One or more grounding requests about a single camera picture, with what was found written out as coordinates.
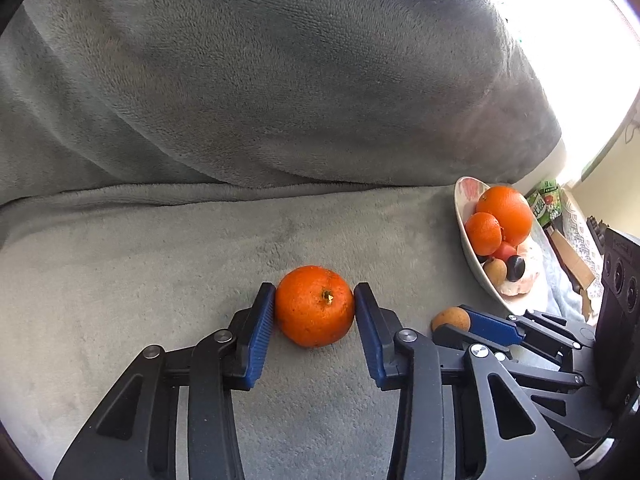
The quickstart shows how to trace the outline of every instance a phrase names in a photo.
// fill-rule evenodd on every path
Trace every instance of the wall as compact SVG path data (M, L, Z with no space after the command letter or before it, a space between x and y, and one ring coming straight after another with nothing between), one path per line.
M634 120L640 121L640 110ZM627 143L632 131L630 126L620 135L572 193L585 216L593 215L614 229L640 237L640 128Z

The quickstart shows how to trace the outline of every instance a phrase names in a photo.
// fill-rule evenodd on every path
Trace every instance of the white bowl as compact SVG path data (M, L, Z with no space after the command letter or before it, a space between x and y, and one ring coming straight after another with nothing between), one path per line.
M544 271L540 272L540 275L533 282L533 286L527 294L503 296L495 290L495 287L489 281L484 270L482 270L482 265L478 262L474 250L471 248L471 243L469 243L469 238L467 238L465 232L465 222L476 212L476 204L478 203L480 195L490 187L491 186L471 176L463 176L456 182L454 190L456 219L458 220L458 227L460 228L460 241L462 242L462 250L465 253L466 262L471 268L471 272L476 277L476 280L478 280L478 283L482 285L482 288L516 316L522 316L528 308L544 312L546 311L546 301L548 297L548 286L546 284ZM535 229L538 225L537 222L534 222L533 228ZM527 237L527 240L531 244L535 244L530 235Z

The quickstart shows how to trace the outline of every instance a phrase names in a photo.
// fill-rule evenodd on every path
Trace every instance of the metal screw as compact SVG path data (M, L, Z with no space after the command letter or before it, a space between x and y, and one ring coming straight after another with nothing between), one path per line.
M234 335L229 330L223 328L222 330L217 330L216 332L214 332L213 339L215 339L215 341L218 343L226 343L228 341L231 341L233 336Z
M143 351L142 351L142 355L146 358L146 359L153 359L155 357L158 357L160 355L160 352L162 350L161 346L158 345L149 345L148 347L146 347Z
M481 344L471 345L471 353L476 357L487 357L489 355L489 349Z
M401 331L399 331L398 337L401 341L404 341L406 343L411 343L418 339L418 335L413 330L409 330L408 328L403 328Z

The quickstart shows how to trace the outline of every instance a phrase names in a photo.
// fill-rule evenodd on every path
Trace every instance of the orange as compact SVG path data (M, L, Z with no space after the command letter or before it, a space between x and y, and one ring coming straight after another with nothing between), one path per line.
M500 247L502 231L497 219L489 213L474 213L465 223L466 236L478 256L488 256Z
M494 186L478 199L477 213L489 213L496 217L504 240L516 247L529 236L533 215L525 198L515 189Z
M332 270L299 267L287 274L276 289L276 322L300 346L335 343L351 328L354 314L351 289Z

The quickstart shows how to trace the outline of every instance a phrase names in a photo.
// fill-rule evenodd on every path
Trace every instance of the fleece blanket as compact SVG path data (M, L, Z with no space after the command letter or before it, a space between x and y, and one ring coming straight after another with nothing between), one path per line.
M507 314L466 264L452 186L305 185L263 190L262 200L252 191L243 202L230 201L232 191L120 186L0 212L0 418L45 480L142 348L196 344L249 306L262 281L278 283L297 266L369 282L381 306L423 333L450 305ZM222 201L186 203L206 198ZM535 233L550 283L539 309L578 319L580 297ZM276 330L262 378L233 397L248 479L386 478L398 394L369 378L355 326L314 350Z
M516 182L560 129L489 0L25 0L0 203L114 184Z

